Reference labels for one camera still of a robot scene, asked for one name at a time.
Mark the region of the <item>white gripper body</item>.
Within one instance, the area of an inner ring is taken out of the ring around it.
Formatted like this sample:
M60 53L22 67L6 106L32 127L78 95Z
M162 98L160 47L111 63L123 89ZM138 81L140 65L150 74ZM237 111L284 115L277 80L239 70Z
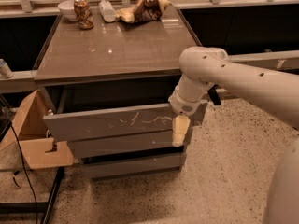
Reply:
M184 98L183 95L179 93L179 88L175 87L173 93L168 98L168 102L176 114L191 116L197 111L202 96L203 94L199 94L193 98Z

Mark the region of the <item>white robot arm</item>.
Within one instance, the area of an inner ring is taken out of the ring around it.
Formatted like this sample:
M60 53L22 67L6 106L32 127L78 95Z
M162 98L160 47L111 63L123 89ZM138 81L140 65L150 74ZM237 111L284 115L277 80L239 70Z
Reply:
M182 76L169 97L173 111L173 144L182 143L189 117L203 94L217 84L268 114L299 129L299 76L232 63L225 50L189 47L179 57ZM299 224L299 139L283 153L273 175L263 224Z

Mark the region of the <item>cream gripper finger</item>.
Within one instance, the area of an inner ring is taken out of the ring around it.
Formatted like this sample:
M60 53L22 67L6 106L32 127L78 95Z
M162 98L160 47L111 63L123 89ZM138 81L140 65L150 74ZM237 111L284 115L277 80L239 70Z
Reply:
M172 120L172 145L179 147L183 144L190 126L190 118L185 115L177 115Z

